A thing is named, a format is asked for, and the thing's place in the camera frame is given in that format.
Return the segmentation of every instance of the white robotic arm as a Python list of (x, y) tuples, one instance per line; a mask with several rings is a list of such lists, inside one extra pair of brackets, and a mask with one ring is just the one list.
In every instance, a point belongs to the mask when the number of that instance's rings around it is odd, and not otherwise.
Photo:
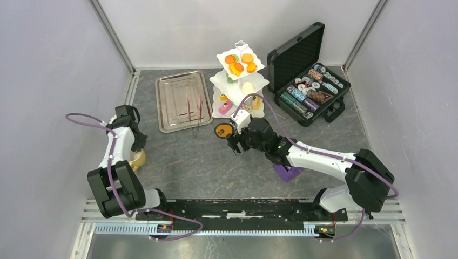
[(369, 150), (340, 153), (311, 147), (295, 140), (292, 144), (287, 138), (278, 136), (266, 119), (251, 118), (244, 110), (231, 117), (231, 124), (235, 131), (228, 135), (226, 140), (236, 154), (240, 154), (238, 145), (244, 151), (254, 148), (263, 152), (275, 165), (282, 165), (286, 170), (309, 168), (345, 182), (342, 186), (325, 189), (315, 198), (319, 199), (319, 205), (330, 213), (355, 206), (362, 207), (369, 213), (379, 212), (383, 206), (389, 187), (356, 166), (354, 161), (376, 171), (389, 183), (394, 182), (393, 175)]

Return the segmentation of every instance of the poker chip case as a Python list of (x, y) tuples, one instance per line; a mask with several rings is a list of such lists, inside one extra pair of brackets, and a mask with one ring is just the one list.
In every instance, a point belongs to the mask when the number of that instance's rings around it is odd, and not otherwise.
[(302, 126), (319, 116), (334, 121), (345, 110), (344, 94), (351, 87), (317, 63), (324, 30), (325, 25), (316, 22), (267, 55), (268, 89), (275, 103)]

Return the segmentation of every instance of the white wall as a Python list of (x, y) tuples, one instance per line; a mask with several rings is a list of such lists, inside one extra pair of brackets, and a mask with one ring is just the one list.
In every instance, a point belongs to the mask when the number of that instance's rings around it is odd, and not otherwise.
[(267, 54), (314, 22), (326, 24), (320, 60), (345, 62), (377, 0), (100, 0), (136, 67), (220, 67), (241, 39)]
[(88, 1), (0, 4), (1, 258), (69, 258), (103, 131), (68, 112), (109, 119), (129, 73)]
[(454, 0), (389, 1), (349, 71), (418, 258), (456, 257), (457, 10)]

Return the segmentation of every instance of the gray floor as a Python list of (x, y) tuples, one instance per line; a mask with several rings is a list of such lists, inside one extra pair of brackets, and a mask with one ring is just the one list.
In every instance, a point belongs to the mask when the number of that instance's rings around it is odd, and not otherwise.
[[(332, 69), (344, 77), (339, 67)], [(157, 78), (191, 70), (141, 71), (133, 105), (142, 116), (140, 131), (148, 135), (145, 146), (146, 164), (138, 170), (145, 189), (160, 188), (168, 199), (249, 198), (249, 197), (315, 197), (324, 187), (335, 187), (341, 181), (310, 170), (305, 170), (291, 182), (284, 183), (272, 164), (258, 151), (249, 150), (235, 156), (223, 139), (217, 138), (214, 127), (228, 119), (214, 119), (199, 129), (197, 139), (190, 129), (162, 133), (159, 131), (154, 82)], [(213, 84), (208, 80), (221, 69), (204, 69), (207, 88), (213, 95)], [(302, 127), (273, 102), (273, 94), (264, 88), (264, 96), (280, 116), (287, 133), (309, 145), (343, 152), (357, 152), (367, 148), (361, 121), (350, 92), (345, 95), (346, 109), (332, 123), (318, 118), (310, 127)], [(273, 115), (265, 108), (265, 118), (279, 134)]]
[[(348, 233), (353, 226), (339, 226)], [(312, 237), (191, 236), (172, 242), (148, 240), (147, 236), (95, 235), (88, 258), (400, 258), (390, 226), (363, 226), (357, 235), (332, 244)]]
[[(199, 137), (190, 130), (174, 133), (159, 131), (154, 81), (162, 76), (189, 70), (142, 71), (133, 104), (142, 115), (140, 130), (149, 136), (145, 146), (147, 163), (138, 176), (146, 189), (160, 188), (169, 199), (315, 197), (324, 187), (341, 185), (325, 174), (305, 170), (284, 183), (272, 164), (258, 151), (235, 156), (214, 127), (227, 119), (215, 119), (201, 127)], [(209, 77), (220, 69), (203, 70), (209, 94)], [(339, 68), (334, 70), (342, 75)], [(273, 94), (264, 89), (272, 100)], [(309, 145), (334, 151), (357, 152), (367, 148), (361, 122), (351, 93), (345, 96), (346, 110), (328, 124), (317, 119), (302, 127), (279, 107), (275, 112), (287, 133)], [(270, 111), (266, 119), (280, 134)], [(337, 236), (346, 235), (354, 226), (339, 226)], [(174, 242), (156, 243), (146, 236), (95, 235), (88, 258), (399, 258), (390, 226), (363, 226), (358, 234), (334, 244), (319, 244), (311, 237), (221, 237), (192, 236)]]

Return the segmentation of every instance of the pink pastry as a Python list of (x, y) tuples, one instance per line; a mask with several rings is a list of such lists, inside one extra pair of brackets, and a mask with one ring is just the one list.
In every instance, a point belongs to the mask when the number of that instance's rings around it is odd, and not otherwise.
[(226, 114), (230, 109), (232, 108), (232, 102), (227, 100), (224, 102), (224, 104), (219, 107), (219, 113), (222, 115)]

